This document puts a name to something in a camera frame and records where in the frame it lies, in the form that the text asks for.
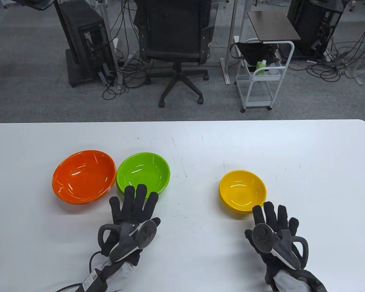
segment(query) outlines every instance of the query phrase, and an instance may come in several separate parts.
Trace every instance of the bowl rim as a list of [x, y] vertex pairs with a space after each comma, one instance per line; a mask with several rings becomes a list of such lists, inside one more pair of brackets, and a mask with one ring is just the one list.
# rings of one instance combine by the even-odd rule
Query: bowl rim
[[142, 154], [153, 154], [153, 155], [155, 155], [155, 156], [157, 156], [157, 157], [159, 157], [165, 164], [166, 164], [166, 166], [167, 166], [167, 170], [168, 170], [168, 177], [167, 177], [167, 180], [166, 180], [166, 183], [165, 183], [165, 185], [161, 188], [161, 190], [158, 192], [158, 195], [160, 194], [160, 193], [162, 193], [165, 189], [166, 189], [166, 187], [168, 186], [168, 184], [169, 184], [169, 181], [170, 181], [170, 167], [169, 167], [169, 163], [165, 160], [165, 158], [164, 157], [162, 157], [162, 156], [160, 156], [159, 154], [157, 154], [157, 153], [153, 153], [153, 152], [139, 152], [139, 153], [136, 153], [136, 154], [133, 154], [133, 155], [131, 155], [131, 156], [129, 156], [129, 157], [127, 157], [120, 165], [119, 165], [119, 167], [118, 167], [118, 169], [117, 169], [117, 172], [116, 172], [116, 185], [117, 185], [117, 187], [118, 187], [118, 189], [119, 189], [119, 191], [120, 191], [120, 193], [122, 193], [123, 195], [124, 195], [124, 189], [122, 189], [122, 187], [120, 186], [120, 184], [119, 184], [119, 180], [118, 180], [118, 178], [119, 178], [119, 170], [120, 170], [120, 168], [122, 167], [122, 165], [125, 163], [125, 162], [127, 162], [127, 160], [129, 160], [129, 159], [131, 159], [131, 158], [133, 158], [133, 157], [135, 157], [135, 156], [138, 156], [138, 155], [142, 155]]
[[238, 170], [235, 170], [235, 171], [230, 171], [229, 173], [225, 174], [222, 179], [220, 180], [220, 183], [219, 183], [219, 196], [220, 196], [220, 199], [222, 200], [222, 202], [224, 203], [224, 205], [226, 205], [227, 208], [229, 208], [230, 210], [234, 211], [235, 213], [238, 213], [238, 214], [251, 214], [252, 213], [252, 209], [251, 210], [241, 210], [241, 209], [238, 209], [236, 207], [233, 207], [233, 206], [230, 206], [227, 201], [225, 200], [224, 198], [224, 194], [220, 191], [220, 187], [222, 185], [222, 182], [224, 180], [224, 178], [226, 176], [228, 176], [229, 174], [232, 174], [233, 172], [246, 172], [246, 173], [249, 173], [249, 174], [252, 174], [253, 176], [255, 176], [256, 178], [258, 178], [258, 180], [262, 183], [263, 185], [263, 188], [265, 190], [265, 195], [263, 197], [263, 200], [260, 202], [260, 206], [262, 207], [263, 204], [265, 203], [266, 201], [266, 197], [267, 197], [267, 189], [266, 189], [266, 185], [263, 183], [262, 179], [256, 175], [255, 173], [251, 172], [251, 171], [246, 171], [246, 170], [243, 170], [243, 169], [238, 169]]
[[[54, 189], [54, 177], [56, 176], [56, 173], [57, 173], [57, 171], [58, 171], [58, 169], [60, 168], [60, 166], [62, 165], [62, 164], [64, 164], [67, 160], [69, 160], [70, 158], [72, 158], [73, 156], [75, 156], [75, 155], [77, 155], [77, 154], [79, 154], [79, 153], [83, 153], [83, 152], [99, 152], [99, 153], [101, 153], [101, 154], [104, 154], [104, 155], [106, 155], [111, 161], [112, 161], [112, 163], [113, 163], [113, 179], [112, 179], [112, 182], [110, 183], [110, 185], [109, 185], [109, 187], [108, 188], [106, 188], [106, 190], [104, 191], [104, 192], [102, 192], [99, 196], [97, 196], [96, 198], [94, 198], [94, 199], [92, 199], [92, 200], [84, 200], [84, 201], [79, 201], [79, 200], [67, 200], [67, 199], [65, 199], [64, 197], [62, 197], [60, 194], [58, 194], [57, 192], [56, 192], [56, 190]], [[92, 203], [92, 202], [95, 202], [95, 201], [97, 201], [97, 200], [99, 200], [99, 199], [101, 199], [103, 196], [105, 196], [112, 188], [113, 188], [113, 185], [114, 185], [114, 183], [115, 183], [115, 180], [116, 180], [116, 164], [115, 164], [115, 161], [112, 159], [112, 157], [111, 156], [109, 156], [108, 154], [106, 154], [105, 152], [103, 152], [103, 151], [100, 151], [100, 150], [83, 150], [83, 151], [79, 151], [79, 152], [76, 152], [76, 153], [74, 153], [74, 154], [72, 154], [72, 155], [70, 155], [70, 156], [68, 156], [68, 157], [66, 157], [58, 166], [57, 166], [57, 168], [55, 169], [55, 171], [54, 171], [54, 174], [53, 174], [53, 177], [52, 177], [52, 179], [51, 179], [51, 186], [52, 186], [52, 189], [53, 189], [53, 191], [54, 191], [54, 193], [55, 193], [55, 195], [57, 196], [57, 197], [59, 197], [62, 201], [64, 201], [65, 203], [69, 203], [69, 204], [72, 204], [72, 205], [86, 205], [86, 204], [88, 204], [88, 203]]]

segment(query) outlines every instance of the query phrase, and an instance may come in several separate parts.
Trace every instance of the green bowl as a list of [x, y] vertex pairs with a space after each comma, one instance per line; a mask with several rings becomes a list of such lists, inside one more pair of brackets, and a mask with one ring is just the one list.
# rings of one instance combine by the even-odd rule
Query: green bowl
[[130, 156], [120, 164], [116, 185], [124, 194], [126, 186], [132, 185], [137, 188], [142, 183], [148, 187], [147, 199], [151, 192], [162, 193], [169, 179], [170, 169], [166, 160], [157, 154], [143, 152]]

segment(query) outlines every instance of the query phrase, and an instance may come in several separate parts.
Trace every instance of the white sleeve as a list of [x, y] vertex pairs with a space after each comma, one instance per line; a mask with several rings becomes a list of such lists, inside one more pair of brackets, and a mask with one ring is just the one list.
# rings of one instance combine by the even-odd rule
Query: white sleeve
[[286, 271], [279, 271], [273, 280], [280, 292], [311, 292], [307, 283], [295, 279]]
[[[106, 261], [101, 266], [102, 270], [105, 266], [112, 264], [111, 261], [107, 258]], [[128, 278], [134, 269], [134, 266], [128, 262], [125, 262], [123, 266], [117, 270], [113, 275], [107, 278], [106, 282], [108, 285], [107, 291], [108, 292], [115, 292], [122, 290], [126, 285]]]

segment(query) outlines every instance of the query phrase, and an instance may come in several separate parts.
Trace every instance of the green bottle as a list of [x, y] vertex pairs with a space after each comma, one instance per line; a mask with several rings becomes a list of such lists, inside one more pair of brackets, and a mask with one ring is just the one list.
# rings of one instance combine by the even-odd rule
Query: green bottle
[[[263, 67], [266, 67], [266, 60], [262, 60], [261, 62], [258, 61], [256, 70], [259, 69], [259, 68], [263, 68]], [[262, 71], [259, 71], [256, 75], [261, 76], [264, 73], [265, 73], [265, 70], [262, 70]]]

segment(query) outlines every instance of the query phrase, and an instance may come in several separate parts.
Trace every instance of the orange bowl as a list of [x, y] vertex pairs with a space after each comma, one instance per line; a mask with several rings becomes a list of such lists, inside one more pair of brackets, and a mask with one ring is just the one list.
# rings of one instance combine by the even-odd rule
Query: orange bowl
[[112, 189], [116, 165], [109, 155], [86, 150], [69, 156], [53, 175], [54, 193], [64, 202], [83, 205], [102, 198]]

